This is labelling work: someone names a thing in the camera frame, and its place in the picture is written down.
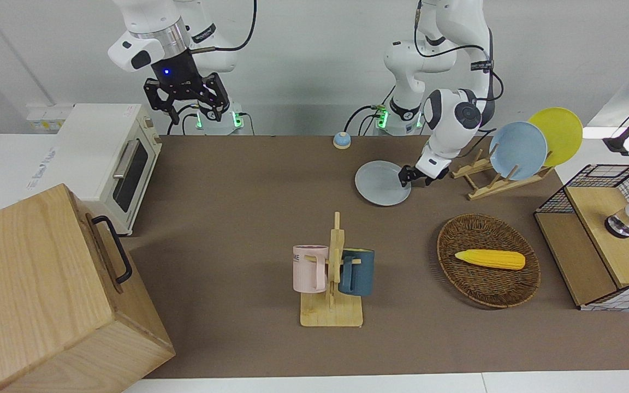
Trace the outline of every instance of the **electrical outlet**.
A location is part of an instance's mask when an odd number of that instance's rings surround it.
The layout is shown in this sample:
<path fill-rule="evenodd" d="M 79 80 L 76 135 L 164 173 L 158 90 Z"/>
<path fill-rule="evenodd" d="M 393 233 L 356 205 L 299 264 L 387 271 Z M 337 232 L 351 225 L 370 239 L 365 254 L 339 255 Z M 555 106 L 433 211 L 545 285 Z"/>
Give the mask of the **electrical outlet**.
<path fill-rule="evenodd" d="M 53 106 L 28 105 L 26 120 L 31 129 L 39 134 L 57 134 L 64 120 L 72 112 L 73 105 L 60 104 Z"/>

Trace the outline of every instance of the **brown tabletop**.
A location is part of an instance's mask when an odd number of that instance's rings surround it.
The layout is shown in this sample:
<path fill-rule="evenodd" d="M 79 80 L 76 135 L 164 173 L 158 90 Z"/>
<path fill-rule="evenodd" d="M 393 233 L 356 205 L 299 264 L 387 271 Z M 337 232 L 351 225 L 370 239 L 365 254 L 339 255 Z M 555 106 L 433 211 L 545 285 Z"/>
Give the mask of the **brown tabletop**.
<path fill-rule="evenodd" d="M 389 208 L 359 196 L 358 167 L 414 164 L 425 141 L 354 138 L 337 150 L 324 136 L 164 138 L 123 239 L 177 351 L 149 377 L 629 369 L 629 313 L 577 311 L 532 216 L 561 187 L 554 174 L 472 202 L 451 178 Z M 374 291 L 363 327 L 305 328 L 292 246 L 327 244 L 334 211 L 346 246 L 375 250 Z M 432 262 L 436 237 L 467 212 L 531 243 L 542 269 L 531 301 L 487 311 L 449 286 Z"/>

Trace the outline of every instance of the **mug rack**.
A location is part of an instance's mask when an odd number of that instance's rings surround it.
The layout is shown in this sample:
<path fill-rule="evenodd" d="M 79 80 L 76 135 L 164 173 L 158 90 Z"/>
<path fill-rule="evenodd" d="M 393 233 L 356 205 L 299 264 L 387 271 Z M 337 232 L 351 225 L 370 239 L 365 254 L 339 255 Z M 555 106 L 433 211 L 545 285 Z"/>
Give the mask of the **mug rack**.
<path fill-rule="evenodd" d="M 360 296 L 339 292 L 340 266 L 344 251 L 344 230 L 340 228 L 341 216 L 334 213 L 334 228 L 329 237 L 327 259 L 327 290 L 316 294 L 300 294 L 300 324 L 302 326 L 357 326 L 363 325 L 363 306 Z M 360 264 L 360 259 L 353 259 Z"/>
<path fill-rule="evenodd" d="M 458 177 L 464 177 L 467 184 L 472 187 L 472 191 L 467 194 L 467 199 L 470 201 L 474 201 L 475 199 L 484 198 L 485 196 L 490 196 L 494 194 L 499 194 L 500 192 L 508 191 L 510 189 L 526 186 L 527 184 L 531 184 L 537 181 L 541 181 L 544 179 L 552 170 L 554 169 L 552 166 L 544 166 L 542 167 L 536 174 L 533 176 L 524 179 L 522 181 L 512 181 L 511 177 L 516 174 L 516 171 L 519 170 L 519 166 L 516 165 L 509 172 L 509 175 L 506 177 L 501 176 L 501 174 L 496 174 L 494 179 L 484 187 L 478 187 L 477 184 L 472 180 L 470 175 L 478 174 L 479 172 L 489 171 L 492 169 L 492 164 L 490 158 L 496 152 L 499 144 L 494 145 L 494 148 L 489 152 L 487 157 L 480 159 L 482 156 L 482 152 L 484 150 L 479 149 L 477 154 L 475 154 L 474 160 L 472 160 L 472 164 L 461 166 L 457 169 L 457 171 L 451 173 L 451 177 L 456 179 Z"/>

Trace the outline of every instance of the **wicker basket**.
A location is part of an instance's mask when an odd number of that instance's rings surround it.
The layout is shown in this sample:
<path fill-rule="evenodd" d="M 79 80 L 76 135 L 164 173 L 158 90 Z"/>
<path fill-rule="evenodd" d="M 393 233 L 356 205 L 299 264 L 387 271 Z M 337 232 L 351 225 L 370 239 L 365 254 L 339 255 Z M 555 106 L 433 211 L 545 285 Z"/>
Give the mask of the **wicker basket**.
<path fill-rule="evenodd" d="M 502 249 L 521 252 L 521 270 L 476 266 L 455 257 L 466 249 Z M 465 214 L 448 221 L 437 242 L 438 261 L 448 280 L 462 294 L 485 306 L 507 308 L 529 301 L 540 284 L 540 266 L 531 245 L 500 219 Z"/>

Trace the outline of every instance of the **mug handle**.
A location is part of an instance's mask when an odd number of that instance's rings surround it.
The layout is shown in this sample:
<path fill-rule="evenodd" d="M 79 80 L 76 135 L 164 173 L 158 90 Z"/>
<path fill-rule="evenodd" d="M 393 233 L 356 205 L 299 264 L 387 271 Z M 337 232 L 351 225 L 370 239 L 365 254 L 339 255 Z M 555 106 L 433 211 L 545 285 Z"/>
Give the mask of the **mug handle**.
<path fill-rule="evenodd" d="M 344 266 L 343 266 L 343 274 L 341 275 L 341 286 L 344 291 L 350 293 L 352 291 L 351 284 L 353 281 L 353 273 L 354 273 L 354 257 L 344 257 Z"/>
<path fill-rule="evenodd" d="M 317 278 L 314 281 L 315 290 L 321 291 L 322 289 L 327 287 L 327 272 L 324 271 L 324 266 L 327 264 L 327 261 L 324 260 L 324 257 L 321 255 L 315 255 L 317 258 Z"/>

